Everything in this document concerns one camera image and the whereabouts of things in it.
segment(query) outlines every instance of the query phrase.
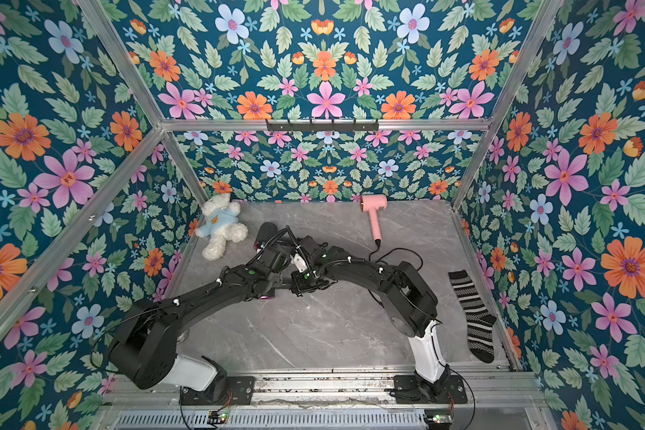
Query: teddy bear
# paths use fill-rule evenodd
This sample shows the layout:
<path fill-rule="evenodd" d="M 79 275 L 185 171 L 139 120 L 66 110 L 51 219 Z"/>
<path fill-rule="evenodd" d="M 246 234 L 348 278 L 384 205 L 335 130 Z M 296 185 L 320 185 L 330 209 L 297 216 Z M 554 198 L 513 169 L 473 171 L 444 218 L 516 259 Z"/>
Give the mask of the teddy bear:
<path fill-rule="evenodd" d="M 198 237 L 210 236 L 210 242 L 203 249 L 203 257 L 213 262 L 222 257 L 227 247 L 227 240 L 241 242 L 248 235 L 248 228 L 239 222 L 237 215 L 241 207 L 237 202 L 230 202 L 231 194 L 215 194 L 201 210 L 205 215 L 205 224 L 196 229 Z"/>

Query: sock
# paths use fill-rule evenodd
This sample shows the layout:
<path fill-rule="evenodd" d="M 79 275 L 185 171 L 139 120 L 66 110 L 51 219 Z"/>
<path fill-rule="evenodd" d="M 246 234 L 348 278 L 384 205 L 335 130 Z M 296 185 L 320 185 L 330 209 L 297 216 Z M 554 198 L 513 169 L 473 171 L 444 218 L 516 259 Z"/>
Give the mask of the sock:
<path fill-rule="evenodd" d="M 492 347 L 492 325 L 497 318 L 488 312 L 483 300 L 466 271 L 449 272 L 449 282 L 464 308 L 465 321 L 468 325 L 468 348 L 475 357 L 485 363 L 495 359 Z"/>

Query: metal vent grille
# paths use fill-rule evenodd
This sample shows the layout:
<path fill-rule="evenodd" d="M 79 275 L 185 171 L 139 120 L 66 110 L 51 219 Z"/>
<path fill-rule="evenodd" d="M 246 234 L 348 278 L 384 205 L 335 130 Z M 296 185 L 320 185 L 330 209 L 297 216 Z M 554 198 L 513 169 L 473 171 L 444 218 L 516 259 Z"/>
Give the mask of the metal vent grille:
<path fill-rule="evenodd" d="M 184 411 L 193 429 L 208 429 L 209 411 Z M 230 413 L 224 429 L 424 429 L 423 411 L 332 410 L 290 411 L 236 410 Z M 127 411 L 120 415 L 115 429 L 185 429 L 179 411 Z"/>

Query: pink hair dryer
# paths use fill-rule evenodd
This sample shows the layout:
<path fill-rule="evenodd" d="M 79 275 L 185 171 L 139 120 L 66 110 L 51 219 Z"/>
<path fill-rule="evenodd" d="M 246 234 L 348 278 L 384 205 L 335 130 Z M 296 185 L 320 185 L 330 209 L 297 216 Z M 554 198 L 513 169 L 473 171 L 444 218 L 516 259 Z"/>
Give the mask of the pink hair dryer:
<path fill-rule="evenodd" d="M 378 211 L 387 208 L 387 196 L 384 194 L 364 195 L 361 197 L 361 211 L 370 215 L 370 226 L 373 230 L 375 245 L 379 247 L 382 234 L 379 232 Z"/>

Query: gray marble surface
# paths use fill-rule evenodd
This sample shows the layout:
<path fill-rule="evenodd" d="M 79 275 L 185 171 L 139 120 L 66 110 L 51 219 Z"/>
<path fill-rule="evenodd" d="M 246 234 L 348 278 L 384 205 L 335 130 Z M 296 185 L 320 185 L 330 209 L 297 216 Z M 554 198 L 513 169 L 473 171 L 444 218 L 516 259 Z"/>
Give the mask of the gray marble surface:
<path fill-rule="evenodd" d="M 207 244 L 201 239 L 176 291 L 193 290 L 215 280 L 223 266 L 247 262 L 254 255 L 254 237 L 265 221 L 280 228 L 289 224 L 298 237 L 310 235 L 318 243 L 328 242 L 351 254 L 367 256 L 375 245 L 368 214 L 359 206 L 242 204 L 239 219 L 248 227 L 249 237 L 238 244 L 228 243 L 225 255 L 216 262 L 201 256 Z M 468 267 L 447 205 L 439 201 L 389 202 L 378 217 L 382 229 L 379 255 L 402 246 L 420 253 L 425 261 L 420 274 L 438 297 L 438 318 L 444 324 L 437 327 L 437 334 L 447 361 L 480 363 L 466 345 L 464 312 L 447 276 L 447 272 Z M 404 259 L 418 267 L 417 257 L 404 251 L 387 257 L 395 264 Z M 495 360 L 505 360 L 496 339 L 495 347 Z M 384 310 L 365 289 L 347 282 L 303 297 L 278 290 L 271 300 L 226 307 L 194 325 L 178 351 L 211 357 L 228 372 L 414 363 L 406 337 L 396 331 Z"/>

